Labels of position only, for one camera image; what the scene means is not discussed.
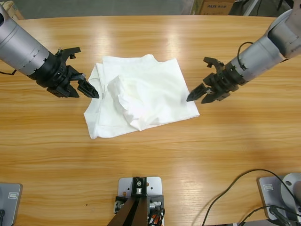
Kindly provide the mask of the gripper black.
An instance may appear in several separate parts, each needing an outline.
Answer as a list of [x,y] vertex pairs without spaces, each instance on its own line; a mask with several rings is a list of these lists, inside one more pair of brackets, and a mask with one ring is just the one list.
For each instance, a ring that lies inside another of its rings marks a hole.
[[66,87],[59,86],[61,83],[66,85],[69,81],[78,81],[78,90],[89,98],[99,98],[99,94],[94,86],[86,79],[83,73],[79,73],[72,66],[66,65],[69,56],[49,55],[44,59],[44,64],[35,69],[29,78],[36,81],[41,87],[56,97],[79,98],[77,91],[68,84]]
[[201,104],[208,104],[214,101],[222,101],[228,96],[230,92],[238,90],[239,86],[245,85],[245,79],[236,71],[236,67],[232,64],[226,64],[222,68],[216,68],[216,73],[211,73],[203,79],[203,82],[208,86],[206,87],[203,83],[194,88],[188,95],[186,101],[195,101],[206,96],[201,101]]

